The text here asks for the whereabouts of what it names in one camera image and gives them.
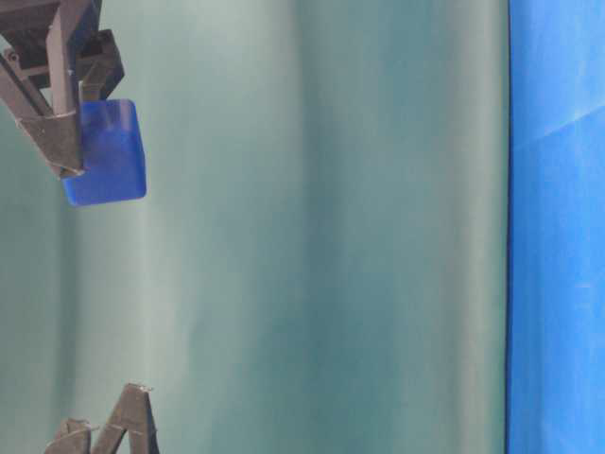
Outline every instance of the gripper jaw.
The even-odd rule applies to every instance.
[[[44,454],[115,454],[126,433],[131,454],[160,454],[149,389],[144,386],[124,387],[92,451],[91,431],[87,421],[65,420]]]
[[[83,172],[79,105],[124,77],[101,0],[0,0],[0,98],[60,178]],[[52,105],[41,90],[50,88]]]

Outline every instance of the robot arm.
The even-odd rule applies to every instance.
[[[106,99],[124,77],[100,10],[100,0],[0,0],[12,45],[0,56],[0,98],[61,178],[83,172],[80,101]]]
[[[68,419],[61,423],[55,440],[44,454],[115,454],[126,432],[132,454],[160,454],[149,390],[143,386],[124,387],[92,451],[90,425],[86,421]]]

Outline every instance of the blue fabric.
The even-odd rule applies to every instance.
[[[510,1],[510,454],[605,452],[604,24]]]
[[[70,203],[84,206],[144,197],[145,155],[134,103],[85,102],[81,114],[86,172],[63,180]]]

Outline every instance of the blue cube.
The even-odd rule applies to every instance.
[[[85,173],[63,180],[69,202],[85,206],[144,197],[145,154],[134,103],[84,102],[81,120]]]

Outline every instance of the green backdrop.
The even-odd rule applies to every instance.
[[[0,112],[0,440],[152,395],[165,453],[502,453],[506,0],[107,0],[144,201]]]

